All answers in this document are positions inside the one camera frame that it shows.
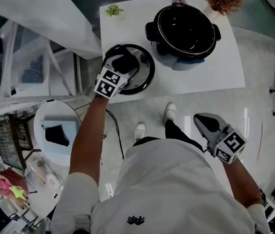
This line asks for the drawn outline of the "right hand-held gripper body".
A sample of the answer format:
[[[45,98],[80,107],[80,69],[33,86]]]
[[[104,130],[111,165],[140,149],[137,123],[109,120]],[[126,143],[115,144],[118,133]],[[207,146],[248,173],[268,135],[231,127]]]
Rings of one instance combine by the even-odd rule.
[[[243,152],[247,140],[238,128],[234,129],[230,124],[219,130],[212,142],[207,142],[207,151],[219,160],[231,164]]]

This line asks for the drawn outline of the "black cooker lid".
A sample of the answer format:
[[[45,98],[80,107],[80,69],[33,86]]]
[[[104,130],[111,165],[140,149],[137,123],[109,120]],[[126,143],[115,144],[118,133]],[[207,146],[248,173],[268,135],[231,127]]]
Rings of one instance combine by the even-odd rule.
[[[105,53],[102,66],[108,57],[123,54],[126,56],[125,65],[139,66],[140,70],[122,90],[121,95],[131,96],[143,92],[151,84],[155,75],[155,62],[152,55],[143,47],[136,44],[117,44]],[[112,69],[121,74],[121,69]]]

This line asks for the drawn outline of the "grey electric pressure cooker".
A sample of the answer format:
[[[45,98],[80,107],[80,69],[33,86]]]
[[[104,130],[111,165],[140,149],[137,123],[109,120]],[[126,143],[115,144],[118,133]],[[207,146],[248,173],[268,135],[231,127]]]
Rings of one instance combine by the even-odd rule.
[[[182,3],[162,8],[145,25],[145,35],[156,58],[175,71],[203,63],[221,40],[216,24],[199,9]]]

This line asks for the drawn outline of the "person's left forearm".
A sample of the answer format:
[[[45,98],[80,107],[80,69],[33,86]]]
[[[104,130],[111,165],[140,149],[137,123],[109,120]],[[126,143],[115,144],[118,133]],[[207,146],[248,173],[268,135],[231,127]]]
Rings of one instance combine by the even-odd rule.
[[[100,158],[103,145],[105,97],[95,97],[85,114],[73,143],[69,173],[83,173],[99,184]]]

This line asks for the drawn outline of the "white square table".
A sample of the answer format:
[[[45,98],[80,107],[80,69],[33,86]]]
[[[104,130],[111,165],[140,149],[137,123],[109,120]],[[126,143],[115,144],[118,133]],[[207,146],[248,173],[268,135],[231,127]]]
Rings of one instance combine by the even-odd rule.
[[[108,16],[107,6],[100,12],[100,33],[102,52],[106,53],[117,44],[132,43],[153,53],[145,35],[145,25],[154,20],[156,13],[172,0],[128,0],[118,3],[124,9],[119,16]],[[240,54],[232,27],[227,17],[212,12],[205,0],[187,0],[216,24],[221,34],[215,50],[206,60],[187,71],[174,71],[154,60],[156,70],[151,84],[135,95],[116,95],[110,103],[139,99],[157,98],[194,92],[233,89],[245,87],[244,73]]]

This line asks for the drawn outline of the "person's black trousers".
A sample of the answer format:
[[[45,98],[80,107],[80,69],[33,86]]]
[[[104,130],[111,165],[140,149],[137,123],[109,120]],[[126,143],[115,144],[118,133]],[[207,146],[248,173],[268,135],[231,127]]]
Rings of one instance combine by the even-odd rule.
[[[165,137],[166,139],[177,139],[186,143],[189,143],[191,145],[194,145],[195,147],[199,148],[201,151],[203,151],[202,146],[197,143],[196,141],[190,139],[185,133],[181,131],[181,129],[175,125],[175,123],[168,119],[166,120],[165,124]],[[141,145],[144,143],[147,143],[149,141],[158,140],[159,138],[156,137],[143,137],[141,139],[138,139],[133,146]]]

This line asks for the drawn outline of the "person's right white shoe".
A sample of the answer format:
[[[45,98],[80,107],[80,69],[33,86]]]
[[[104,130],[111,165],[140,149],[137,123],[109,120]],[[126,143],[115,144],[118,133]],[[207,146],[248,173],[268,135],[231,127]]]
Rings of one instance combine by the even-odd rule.
[[[174,121],[176,118],[177,109],[174,103],[170,102],[165,111],[165,121],[171,120]]]

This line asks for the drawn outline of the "light blue tray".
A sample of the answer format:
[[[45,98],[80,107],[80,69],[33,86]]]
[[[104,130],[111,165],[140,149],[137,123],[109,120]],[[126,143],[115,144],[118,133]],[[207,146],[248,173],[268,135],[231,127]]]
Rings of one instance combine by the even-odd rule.
[[[68,147],[46,141],[44,128],[53,127],[53,126],[57,126],[57,125],[61,125],[63,128],[64,134],[65,134],[66,138],[69,140]],[[46,150],[48,153],[70,156],[73,142],[77,135],[78,127],[79,127],[78,121],[72,120],[72,119],[70,119],[70,120],[57,120],[57,119],[41,120],[40,121],[40,129],[41,129],[41,138],[42,138],[44,150]]]

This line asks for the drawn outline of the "round white side table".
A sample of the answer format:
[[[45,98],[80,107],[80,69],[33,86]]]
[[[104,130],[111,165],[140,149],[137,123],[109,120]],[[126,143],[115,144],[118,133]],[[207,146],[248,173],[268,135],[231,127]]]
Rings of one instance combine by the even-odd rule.
[[[36,112],[35,120],[34,120],[34,132],[35,137],[38,142],[39,147],[41,148],[43,154],[52,162],[70,167],[70,156],[65,155],[57,155],[53,153],[48,153],[43,148],[42,138],[41,138],[41,129],[40,129],[40,121],[41,120],[77,120],[79,123],[79,127],[83,121],[77,115],[76,111],[69,106],[67,103],[59,100],[54,100],[51,102],[43,103]]]

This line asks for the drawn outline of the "person's white shirt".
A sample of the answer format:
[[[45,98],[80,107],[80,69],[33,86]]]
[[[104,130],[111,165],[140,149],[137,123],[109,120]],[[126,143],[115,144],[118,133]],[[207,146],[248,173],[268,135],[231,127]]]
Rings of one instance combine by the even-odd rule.
[[[202,152],[176,139],[127,150],[112,198],[70,174],[51,234],[270,234],[263,206],[244,207],[216,178]]]

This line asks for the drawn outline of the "clear plastic storage box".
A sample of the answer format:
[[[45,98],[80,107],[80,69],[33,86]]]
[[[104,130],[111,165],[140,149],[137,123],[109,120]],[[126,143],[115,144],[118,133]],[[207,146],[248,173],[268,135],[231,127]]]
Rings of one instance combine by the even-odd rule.
[[[44,37],[18,25],[11,64],[12,95],[43,84],[47,51]]]

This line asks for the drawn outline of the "white translucent partition panel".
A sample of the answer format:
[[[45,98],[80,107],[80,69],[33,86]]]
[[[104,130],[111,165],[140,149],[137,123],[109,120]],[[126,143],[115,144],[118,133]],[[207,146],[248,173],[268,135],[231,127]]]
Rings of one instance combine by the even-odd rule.
[[[0,16],[84,59],[102,55],[101,42],[92,25],[71,0],[0,0]]]

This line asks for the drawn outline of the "clear plastic bin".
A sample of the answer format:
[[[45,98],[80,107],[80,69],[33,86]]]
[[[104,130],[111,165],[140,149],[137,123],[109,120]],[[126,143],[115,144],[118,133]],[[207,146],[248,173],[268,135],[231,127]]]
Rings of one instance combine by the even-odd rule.
[[[26,160],[25,179],[30,191],[55,199],[61,194],[66,168],[44,156],[31,156]]]

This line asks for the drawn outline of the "black mesh chair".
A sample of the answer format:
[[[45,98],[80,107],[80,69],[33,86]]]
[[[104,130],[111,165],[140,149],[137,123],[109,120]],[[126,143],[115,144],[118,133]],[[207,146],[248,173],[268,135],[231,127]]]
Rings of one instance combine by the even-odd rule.
[[[0,119],[0,157],[4,164],[25,170],[27,159],[33,153],[41,152],[34,148],[29,132],[28,122],[34,117],[7,114]]]

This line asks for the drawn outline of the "pink plush with yellow star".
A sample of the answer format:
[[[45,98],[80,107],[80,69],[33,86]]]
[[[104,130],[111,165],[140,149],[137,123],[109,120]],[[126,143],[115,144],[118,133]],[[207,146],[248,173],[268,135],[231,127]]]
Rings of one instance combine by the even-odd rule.
[[[28,186],[23,176],[11,168],[0,171],[0,196],[10,199],[22,207],[28,195]]]

